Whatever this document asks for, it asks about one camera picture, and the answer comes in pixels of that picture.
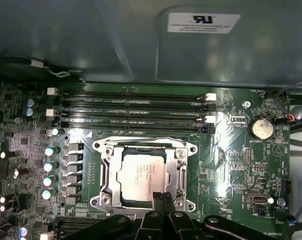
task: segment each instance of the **mounting screw hole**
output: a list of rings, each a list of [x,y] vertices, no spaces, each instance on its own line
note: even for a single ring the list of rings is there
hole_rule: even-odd
[[[194,206],[193,206],[192,204],[189,204],[189,205],[187,206],[187,209],[193,210],[193,209],[194,209]]]

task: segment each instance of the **capacitor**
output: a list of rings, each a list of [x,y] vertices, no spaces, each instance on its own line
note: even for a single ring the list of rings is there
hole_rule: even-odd
[[[0,206],[0,211],[5,212],[6,210],[11,209],[12,207],[13,207],[13,201],[9,201]]]
[[[15,151],[3,151],[1,152],[1,158],[6,159],[6,158],[13,158],[16,157],[17,153]]]
[[[20,169],[15,169],[14,170],[14,177],[17,178],[19,176],[23,176],[23,175],[26,175],[30,172],[30,170],[25,167],[25,168],[20,168]]]
[[[47,162],[47,163],[44,164],[44,171],[49,173],[50,171],[56,169],[57,167],[58,167],[57,162],[50,161],[50,162]]]
[[[279,198],[278,200],[276,200],[276,204],[277,204],[279,207],[285,207],[286,202],[285,202],[284,199]]]
[[[27,234],[26,236],[21,237],[19,240],[32,240],[32,235],[31,234]]]
[[[42,197],[45,200],[50,199],[50,197],[54,196],[56,194],[55,188],[50,187],[49,189],[43,191]]]
[[[44,186],[49,187],[52,183],[55,183],[56,180],[57,180],[57,178],[54,175],[50,175],[50,176],[47,176],[46,178],[44,178],[43,184],[44,184]]]
[[[7,195],[2,196],[2,197],[0,198],[0,202],[1,202],[2,204],[3,204],[3,203],[6,203],[6,202],[12,200],[13,197],[15,197],[15,194],[14,194],[14,193],[7,194]]]
[[[60,128],[52,129],[52,136],[59,136],[59,135],[62,135],[63,133],[64,133],[63,129],[60,129]]]
[[[261,116],[253,119],[249,123],[248,132],[254,139],[266,140],[273,135],[274,126],[269,119]]]
[[[31,108],[36,108],[37,106],[39,105],[39,102],[37,101],[37,100],[35,100],[35,99],[27,99],[26,100],[26,106],[29,108],[29,107],[31,107]]]
[[[26,110],[25,110],[25,115],[26,116],[31,116],[31,117],[36,117],[37,116],[37,114],[38,114],[38,112],[37,112],[37,110],[35,110],[35,109],[32,109],[32,108],[27,108]]]
[[[28,223],[25,226],[20,228],[19,235],[21,237],[25,237],[25,236],[27,236],[27,234],[31,234],[32,231],[33,231],[33,226]]]
[[[56,147],[56,146],[54,146],[54,147],[49,146],[45,149],[45,155],[48,156],[48,157],[50,157],[54,154],[57,154],[58,152],[59,152],[59,148]]]
[[[267,200],[268,204],[273,204],[274,203],[274,198],[272,198],[271,196],[268,198]]]

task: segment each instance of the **screw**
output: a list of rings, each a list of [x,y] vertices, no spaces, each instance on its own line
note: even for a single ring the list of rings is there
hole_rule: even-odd
[[[105,155],[106,156],[111,156],[113,154],[113,149],[111,148],[105,148]]]
[[[185,158],[185,152],[183,150],[179,150],[176,152],[177,159],[184,159]]]
[[[178,207],[182,206],[182,204],[183,204],[183,202],[180,201],[180,200],[175,201],[175,205],[178,206]]]
[[[244,101],[242,103],[242,106],[247,109],[247,108],[251,107],[251,103],[249,101]]]
[[[214,224],[214,223],[218,222],[218,219],[216,219],[214,217],[213,218],[211,217],[211,218],[209,218],[209,222]]]
[[[194,206],[193,206],[192,204],[189,204],[189,205],[187,206],[187,208],[188,208],[189,210],[193,210],[193,209],[194,209]]]
[[[102,197],[102,200],[103,200],[103,203],[106,204],[106,205],[111,202],[111,198],[109,196],[106,196],[106,195]]]
[[[183,216],[183,213],[181,213],[181,212],[178,211],[178,212],[176,212],[174,215],[175,215],[176,217],[179,218],[179,217],[182,217],[182,216]]]
[[[278,199],[278,200],[276,200],[276,204],[279,206],[279,207],[285,207],[285,205],[286,205],[286,202],[285,202],[285,200],[284,199]]]

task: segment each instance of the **white connector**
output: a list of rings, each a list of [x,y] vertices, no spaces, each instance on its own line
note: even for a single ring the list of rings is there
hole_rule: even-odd
[[[210,93],[209,93],[209,94],[207,93],[207,94],[205,95],[205,100],[206,100],[206,101],[216,101],[216,93],[215,93],[215,94],[214,94],[214,93],[213,93],[213,94],[212,94],[212,93],[211,93],[211,94],[210,94]]]
[[[204,121],[205,123],[214,124],[215,121],[216,121],[216,116],[205,116],[205,121]]]
[[[52,231],[48,233],[43,233],[40,236],[40,240],[52,240],[53,238],[54,238],[54,233]]]

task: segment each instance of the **green circuit board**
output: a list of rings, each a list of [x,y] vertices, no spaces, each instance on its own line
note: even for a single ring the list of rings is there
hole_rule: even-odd
[[[48,87],[58,93],[47,96]],[[205,100],[203,96],[208,93],[215,94],[216,99]],[[276,209],[288,212],[289,126],[277,121],[284,116],[271,95],[269,90],[197,86],[0,82],[0,152],[19,151],[17,157],[8,159],[0,196],[27,194],[27,208],[17,214],[18,227],[26,223],[40,226],[38,223],[52,222],[58,216],[106,218],[109,214],[88,204],[101,185],[101,154],[92,148],[93,142],[109,136],[169,136],[198,147],[188,159],[187,198],[196,204],[192,218],[219,215],[280,239],[288,226],[276,221],[273,213]],[[31,117],[25,116],[25,102],[30,98],[38,103]],[[287,95],[280,101],[289,107]],[[48,126],[45,117],[47,109],[56,110],[54,121],[63,134],[52,136],[53,126]],[[199,122],[203,115],[213,116],[214,122]],[[249,128],[256,119],[272,124],[271,137],[259,140],[252,136]],[[267,134],[263,127],[259,131]],[[54,185],[57,194],[45,200],[43,178],[48,174],[43,164],[55,161],[62,166],[65,149],[72,143],[84,144],[78,203],[65,202],[65,170],[61,167],[50,172],[60,180]],[[59,153],[45,156],[48,146],[58,147]],[[28,168],[29,173],[13,179],[17,167]],[[261,209],[247,192],[264,193],[273,202]],[[286,202],[284,207],[276,204],[280,198]],[[10,214],[0,212],[0,221]],[[33,239],[39,232],[35,227]]]

